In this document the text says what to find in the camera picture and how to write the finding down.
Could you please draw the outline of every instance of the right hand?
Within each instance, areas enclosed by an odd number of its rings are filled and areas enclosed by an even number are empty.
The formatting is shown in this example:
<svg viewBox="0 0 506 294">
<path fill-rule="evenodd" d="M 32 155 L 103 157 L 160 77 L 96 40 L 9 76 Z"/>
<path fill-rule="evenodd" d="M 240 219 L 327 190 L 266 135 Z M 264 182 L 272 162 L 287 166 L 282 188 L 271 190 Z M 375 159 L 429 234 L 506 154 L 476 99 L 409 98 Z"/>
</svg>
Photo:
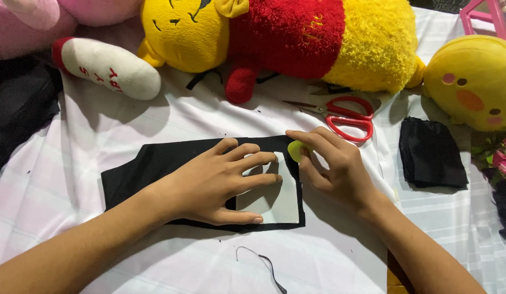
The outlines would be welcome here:
<svg viewBox="0 0 506 294">
<path fill-rule="evenodd" d="M 388 201 L 371 182 L 356 146 L 324 127 L 309 133 L 288 130 L 286 135 L 311 146 L 326 160 L 329 170 L 321 174 L 313 166 L 309 151 L 302 147 L 299 168 L 315 189 L 336 203 L 358 213 L 374 204 L 375 200 Z"/>
</svg>

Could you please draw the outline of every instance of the red scissors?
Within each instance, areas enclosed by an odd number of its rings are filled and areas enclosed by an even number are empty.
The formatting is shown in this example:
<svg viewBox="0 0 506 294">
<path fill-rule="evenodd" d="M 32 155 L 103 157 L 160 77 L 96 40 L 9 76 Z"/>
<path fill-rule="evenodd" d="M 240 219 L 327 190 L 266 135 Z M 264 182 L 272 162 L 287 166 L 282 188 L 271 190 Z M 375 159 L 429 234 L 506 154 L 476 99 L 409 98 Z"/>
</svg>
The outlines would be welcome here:
<svg viewBox="0 0 506 294">
<path fill-rule="evenodd" d="M 358 112 L 355 112 L 355 111 L 352 111 L 349 109 L 345 109 L 340 106 L 336 106 L 335 102 L 339 102 L 339 101 L 351 101 L 351 102 L 358 103 L 364 107 L 364 109 L 367 112 L 367 115 L 362 115 Z M 373 124 L 371 123 L 371 120 L 373 119 L 373 114 L 374 114 L 373 107 L 371 106 L 371 104 L 369 104 L 369 102 L 367 102 L 366 100 L 364 100 L 362 98 L 354 97 L 354 96 L 342 96 L 342 97 L 337 97 L 322 106 L 317 106 L 317 105 L 308 104 L 308 103 L 295 102 L 295 101 L 286 101 L 286 100 L 284 100 L 284 102 L 291 104 L 293 106 L 296 106 L 298 108 L 301 108 L 303 110 L 309 110 L 312 112 L 322 114 L 326 118 L 326 123 L 329 126 L 329 128 L 331 128 L 331 130 L 335 131 L 335 133 L 337 133 L 339 136 L 341 136 L 344 139 L 347 139 L 349 141 L 365 142 L 365 141 L 369 140 L 369 138 L 371 138 L 371 136 L 373 136 Z M 333 123 L 358 125 L 361 127 L 365 127 L 365 129 L 367 130 L 367 135 L 365 137 L 350 136 L 350 135 L 342 132 L 341 130 L 339 130 L 337 128 L 337 126 Z"/>
</svg>

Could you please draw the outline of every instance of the red plush shirt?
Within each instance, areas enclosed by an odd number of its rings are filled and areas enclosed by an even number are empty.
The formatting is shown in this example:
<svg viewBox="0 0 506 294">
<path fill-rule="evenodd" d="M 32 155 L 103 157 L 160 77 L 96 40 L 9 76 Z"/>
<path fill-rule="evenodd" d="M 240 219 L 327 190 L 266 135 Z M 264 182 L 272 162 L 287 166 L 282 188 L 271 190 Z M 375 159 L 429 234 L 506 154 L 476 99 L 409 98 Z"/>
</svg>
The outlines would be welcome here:
<svg viewBox="0 0 506 294">
<path fill-rule="evenodd" d="M 230 19 L 228 60 L 321 78 L 338 57 L 344 18 L 341 0 L 249 0 L 249 12 Z"/>
</svg>

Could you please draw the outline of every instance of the finger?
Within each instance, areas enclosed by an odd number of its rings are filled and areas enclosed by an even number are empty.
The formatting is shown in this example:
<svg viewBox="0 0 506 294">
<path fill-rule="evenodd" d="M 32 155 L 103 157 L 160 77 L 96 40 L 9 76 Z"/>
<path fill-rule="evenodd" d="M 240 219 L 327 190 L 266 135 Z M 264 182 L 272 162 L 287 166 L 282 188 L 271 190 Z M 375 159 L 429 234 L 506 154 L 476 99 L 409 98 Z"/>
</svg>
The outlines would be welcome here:
<svg viewBox="0 0 506 294">
<path fill-rule="evenodd" d="M 327 190 L 328 186 L 331 184 L 315 168 L 315 166 L 311 162 L 311 156 L 309 155 L 309 151 L 306 148 L 304 147 L 300 148 L 300 157 L 301 160 L 300 164 L 298 165 L 298 168 L 309 179 L 309 182 L 311 182 L 311 184 L 318 190 L 321 191 Z"/>
<path fill-rule="evenodd" d="M 320 136 L 324 137 L 324 139 L 326 139 L 329 143 L 335 146 L 337 149 L 344 149 L 345 147 L 351 145 L 344 139 L 339 137 L 337 134 L 324 127 L 318 127 L 310 131 L 310 133 L 319 134 Z"/>
<path fill-rule="evenodd" d="M 228 161 L 237 161 L 243 159 L 248 154 L 255 154 L 260 151 L 257 144 L 245 143 L 229 151 L 224 156 Z"/>
<path fill-rule="evenodd" d="M 223 138 L 217 145 L 208 150 L 212 154 L 221 155 L 224 151 L 229 148 L 236 148 L 238 146 L 238 141 L 234 137 L 225 137 Z"/>
<path fill-rule="evenodd" d="M 242 158 L 237 161 L 240 172 L 245 172 L 252 167 L 268 164 L 270 162 L 278 162 L 278 158 L 273 152 L 257 152 L 250 157 Z"/>
<path fill-rule="evenodd" d="M 278 174 L 260 174 L 254 176 L 248 176 L 242 178 L 242 185 L 240 190 L 237 191 L 237 195 L 244 193 L 245 191 L 255 189 L 262 186 L 273 185 L 281 182 L 282 176 Z"/>
<path fill-rule="evenodd" d="M 262 223 L 264 218 L 258 213 L 249 211 L 236 211 L 226 208 L 220 208 L 211 215 L 210 219 L 212 224 L 248 224 L 248 223 Z"/>
<path fill-rule="evenodd" d="M 322 137 L 322 135 L 317 133 L 287 130 L 286 135 L 292 139 L 311 146 L 316 152 L 318 152 L 318 154 L 322 155 L 328 163 L 331 162 L 333 154 L 338 151 L 335 146 L 329 143 L 329 141 Z"/>
</svg>

